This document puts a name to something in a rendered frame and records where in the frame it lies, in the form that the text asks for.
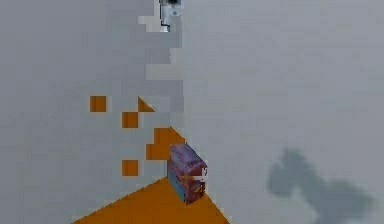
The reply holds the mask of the purple blue mailbox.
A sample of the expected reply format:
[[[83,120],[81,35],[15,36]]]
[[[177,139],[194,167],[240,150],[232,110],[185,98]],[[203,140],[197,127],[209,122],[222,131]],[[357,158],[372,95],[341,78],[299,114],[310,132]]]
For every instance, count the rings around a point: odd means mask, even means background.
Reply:
[[[167,161],[167,178],[178,197],[189,205],[204,195],[208,167],[187,143],[172,144]]]

